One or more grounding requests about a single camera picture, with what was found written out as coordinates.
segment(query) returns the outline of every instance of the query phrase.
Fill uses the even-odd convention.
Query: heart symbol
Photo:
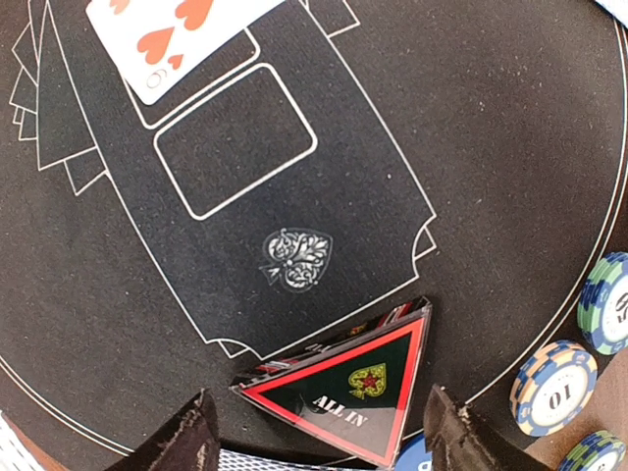
[[[130,2],[131,0],[111,0],[109,6],[114,9],[114,15],[120,15]]]
[[[205,24],[214,0],[183,0],[175,11],[177,18],[185,19],[185,29],[194,31]]]
[[[181,66],[181,62],[183,60],[183,54],[179,54],[178,56],[173,56],[168,59],[168,64],[173,66],[173,70],[177,70]]]
[[[137,42],[137,51],[146,53],[148,64],[157,64],[166,55],[173,32],[175,32],[173,27],[149,32]]]

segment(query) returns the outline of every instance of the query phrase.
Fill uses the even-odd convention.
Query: poker mat
[[[342,459],[231,379],[425,294],[407,434],[439,383],[525,445],[517,367],[582,341],[579,288],[625,248],[623,28],[584,0],[287,0],[145,106],[87,3],[0,6],[0,407],[26,434],[102,469],[209,388],[226,447]],[[316,263],[282,263],[303,238]]]

